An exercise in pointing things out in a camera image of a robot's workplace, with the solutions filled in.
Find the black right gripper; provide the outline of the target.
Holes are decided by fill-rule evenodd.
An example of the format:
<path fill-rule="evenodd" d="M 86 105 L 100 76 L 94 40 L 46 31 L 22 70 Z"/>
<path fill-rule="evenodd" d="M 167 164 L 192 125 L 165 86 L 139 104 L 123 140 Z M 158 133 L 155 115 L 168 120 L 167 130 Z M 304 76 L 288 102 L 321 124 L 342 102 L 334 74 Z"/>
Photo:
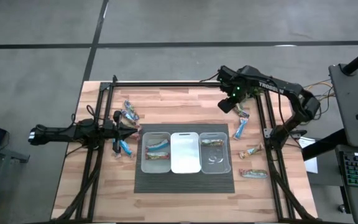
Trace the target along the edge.
<path fill-rule="evenodd" d="M 244 80 L 227 66 L 218 70 L 219 89 L 227 95 L 227 98 L 218 103 L 218 107 L 228 113 L 236 104 L 244 99 Z"/>

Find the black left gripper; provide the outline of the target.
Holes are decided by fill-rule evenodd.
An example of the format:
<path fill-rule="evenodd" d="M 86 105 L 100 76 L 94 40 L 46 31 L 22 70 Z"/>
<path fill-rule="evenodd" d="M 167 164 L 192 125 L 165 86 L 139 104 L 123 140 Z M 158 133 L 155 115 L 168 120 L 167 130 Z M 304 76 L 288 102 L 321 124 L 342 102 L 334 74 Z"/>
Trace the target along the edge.
<path fill-rule="evenodd" d="M 104 124 L 103 124 L 103 138 L 104 139 L 112 139 L 114 142 L 112 144 L 112 149 L 113 152 L 120 152 L 120 148 L 119 148 L 119 127 L 120 127 L 120 122 L 121 122 L 121 111 L 115 111 L 113 114 L 113 120 L 106 118 L 104 120 Z M 136 132 L 138 132 L 138 128 L 137 127 L 132 127 L 132 126 L 127 126 L 125 124 L 122 125 L 122 130 L 127 132 L 127 133 L 133 133 L 131 135 L 125 135 L 123 137 L 123 139 L 135 139 L 136 141 L 138 140 L 138 134 Z"/>

